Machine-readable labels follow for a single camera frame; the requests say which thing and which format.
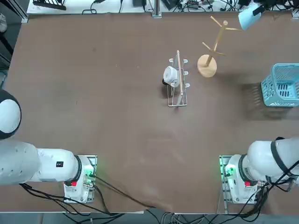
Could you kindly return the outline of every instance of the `wooden coat stand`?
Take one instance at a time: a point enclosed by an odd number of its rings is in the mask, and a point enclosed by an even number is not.
[[[197,61],[197,69],[199,71],[199,73],[207,78],[212,77],[213,75],[215,75],[216,71],[217,71],[217,63],[215,61],[215,59],[213,58],[214,54],[217,55],[223,55],[225,56],[225,54],[220,53],[220,52],[216,52],[218,43],[222,37],[222,34],[225,30],[238,30],[240,31],[240,29],[236,29],[236,28],[228,28],[228,22],[227,21],[223,21],[223,24],[221,25],[213,16],[210,16],[212,20],[214,20],[214,22],[216,22],[221,28],[220,31],[218,33],[218,36],[216,38],[216,41],[214,43],[213,48],[211,49],[209,46],[207,46],[204,42],[202,43],[204,46],[206,46],[209,51],[210,54],[209,55],[202,55],[198,61]]]

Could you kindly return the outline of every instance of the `white sphere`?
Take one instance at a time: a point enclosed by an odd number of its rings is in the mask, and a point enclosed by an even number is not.
[[[11,137],[21,123],[18,101],[5,90],[0,90],[0,140]]]

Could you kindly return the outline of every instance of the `table surface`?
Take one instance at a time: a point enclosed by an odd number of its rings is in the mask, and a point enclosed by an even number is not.
[[[238,28],[237,14],[213,14]],[[215,213],[219,155],[246,153],[255,140],[298,136],[299,108],[263,104],[260,82],[275,63],[298,62],[299,23],[265,13],[247,31],[227,31],[213,78],[198,58],[219,27],[208,14],[36,16],[23,24],[6,89],[20,102],[14,139],[36,147],[97,154],[98,175],[144,203],[181,213]],[[188,106],[169,108],[162,85],[169,58],[188,59]],[[63,195],[62,183],[34,183]],[[111,211],[144,208],[102,188]],[[1,186],[0,211],[61,211],[19,186]],[[268,214],[298,214],[299,193],[273,190]],[[221,198],[220,212],[223,210]],[[102,208],[99,196],[93,203]],[[230,212],[241,206],[230,205]],[[80,207],[81,211],[91,211]]]

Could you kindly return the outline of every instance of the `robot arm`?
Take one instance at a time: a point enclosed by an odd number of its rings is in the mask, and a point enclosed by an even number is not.
[[[18,101],[0,90],[0,185],[64,182],[65,197],[86,203],[94,191],[91,189],[93,178],[89,174],[95,174],[95,167],[89,158],[64,149],[36,148],[7,139],[17,131],[20,123]]]
[[[299,138],[275,141],[255,141],[244,155],[233,155],[225,174],[232,201],[246,203],[257,191],[258,182],[275,182],[299,160]],[[299,183],[299,165],[288,172],[281,181]]]

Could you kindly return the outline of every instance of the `blue laundry basket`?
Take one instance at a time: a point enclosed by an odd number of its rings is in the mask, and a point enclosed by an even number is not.
[[[261,86],[266,106],[298,106],[299,64],[275,64]]]

